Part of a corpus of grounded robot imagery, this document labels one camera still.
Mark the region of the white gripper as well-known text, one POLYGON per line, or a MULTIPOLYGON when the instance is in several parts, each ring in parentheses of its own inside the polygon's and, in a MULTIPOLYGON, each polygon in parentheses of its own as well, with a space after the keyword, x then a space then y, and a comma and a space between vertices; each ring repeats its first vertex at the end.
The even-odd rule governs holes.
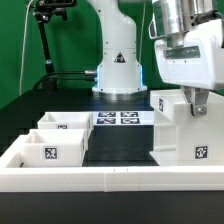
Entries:
POLYGON ((224 26, 221 19, 200 24, 188 32, 181 48, 168 47, 165 38, 155 41, 154 49, 162 80, 183 86, 183 97, 190 104, 194 117, 207 114, 207 89, 224 88, 223 43, 224 26))

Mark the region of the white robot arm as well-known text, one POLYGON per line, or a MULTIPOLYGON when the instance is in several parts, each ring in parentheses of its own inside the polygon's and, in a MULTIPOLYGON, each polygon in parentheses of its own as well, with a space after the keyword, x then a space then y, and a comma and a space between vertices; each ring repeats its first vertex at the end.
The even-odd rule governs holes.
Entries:
MULTIPOLYGON (((98 14, 103 59, 93 92, 115 99, 142 93, 142 67, 136 58, 136 24, 118 7, 142 0, 87 0, 98 14)), ((207 113, 211 90, 224 88, 224 15, 216 0, 150 0, 149 36, 160 77, 179 85, 193 116, 207 113)))

